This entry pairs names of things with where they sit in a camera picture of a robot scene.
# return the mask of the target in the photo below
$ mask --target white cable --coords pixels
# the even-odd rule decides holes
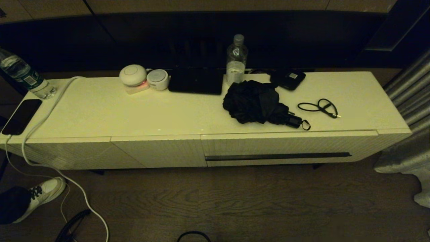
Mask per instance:
[[[55,101],[54,105],[52,105],[51,109],[49,110],[49,112],[42,118],[42,120],[37,123],[31,130],[30,132],[27,133],[27,135],[24,137],[24,139],[22,140],[22,144],[21,144],[21,150],[22,150],[22,157],[24,157],[25,162],[27,162],[27,164],[29,164],[30,166],[35,166],[35,167],[46,167],[46,168],[51,168],[55,171],[57,171],[61,176],[63,176],[65,179],[69,180],[70,182],[72,182],[73,184],[75,184],[77,187],[79,187],[82,190],[83,196],[85,198],[85,202],[86,205],[88,206],[88,208],[95,214],[97,215],[100,220],[103,222],[105,228],[106,228],[106,242],[109,241],[109,228],[108,228],[108,224],[106,223],[106,221],[104,220],[104,218],[98,213],[96,212],[91,205],[88,202],[88,197],[85,193],[85,190],[74,180],[72,180],[71,178],[69,178],[68,176],[64,175],[59,169],[55,168],[55,167],[51,167],[49,165],[46,164],[34,164],[31,161],[28,160],[26,154],[25,154],[25,143],[27,142],[28,138],[30,137],[30,135],[37,130],[47,119],[48,117],[51,115],[52,111],[54,110],[54,108],[57,106],[57,103],[61,100],[61,97],[63,96],[64,92],[67,90],[67,88],[70,86],[70,84],[78,79],[78,78],[85,78],[85,77],[72,77],[70,78],[70,81],[66,84],[66,86],[64,87],[64,89],[61,91],[61,93],[58,94],[58,98]]]
[[[20,171],[18,168],[16,168],[16,167],[13,165],[12,161],[10,161],[9,154],[8,154],[8,151],[7,151],[7,143],[9,142],[9,140],[10,140],[10,138],[11,138],[11,137],[12,137],[12,135],[9,135],[9,136],[7,137],[7,139],[6,139],[5,144],[4,144],[4,150],[6,151],[6,158],[7,158],[7,161],[9,162],[9,165],[11,165],[11,166],[12,166],[12,167],[13,167],[13,168],[18,172],[18,173],[21,173],[21,174],[23,174],[23,175],[25,175],[25,176],[28,176],[28,177],[46,177],[46,178],[49,178],[49,179],[54,179],[53,177],[50,177],[50,176],[27,174],[27,173],[25,173],[25,172]],[[66,183],[66,186],[67,186],[68,190],[67,190],[66,196],[64,196],[63,201],[61,202],[61,205],[60,205],[60,212],[61,212],[61,215],[62,215],[62,216],[63,216],[63,218],[64,218],[64,221],[67,223],[67,218],[66,218],[66,216],[65,216],[65,215],[64,215],[64,213],[63,213],[63,204],[64,204],[64,201],[66,201],[67,196],[69,196],[69,193],[70,193],[70,186],[69,186],[69,184],[67,184],[67,183]]]

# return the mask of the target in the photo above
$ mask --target sneaker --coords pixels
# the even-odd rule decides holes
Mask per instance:
[[[64,191],[65,187],[66,182],[64,181],[64,178],[55,177],[29,189],[29,191],[31,192],[30,205],[28,206],[27,211],[24,213],[24,215],[13,223],[19,223],[23,221],[37,207],[48,203],[60,196],[60,194]]]

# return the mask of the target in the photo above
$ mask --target bottle label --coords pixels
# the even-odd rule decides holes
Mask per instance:
[[[31,90],[41,85],[44,79],[37,71],[30,69],[25,75],[15,78],[15,80],[28,90]]]

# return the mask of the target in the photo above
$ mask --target black pants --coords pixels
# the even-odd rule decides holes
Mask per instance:
[[[0,224],[9,224],[19,219],[27,211],[31,192],[15,186],[0,194]]]

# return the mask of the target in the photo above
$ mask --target plastic bottle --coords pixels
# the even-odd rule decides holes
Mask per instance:
[[[56,93],[56,89],[19,56],[1,48],[0,68],[39,98],[49,99]]]
[[[241,34],[236,34],[233,38],[233,44],[227,49],[227,83],[241,83],[245,74],[246,58],[248,49],[243,44],[245,40]]]

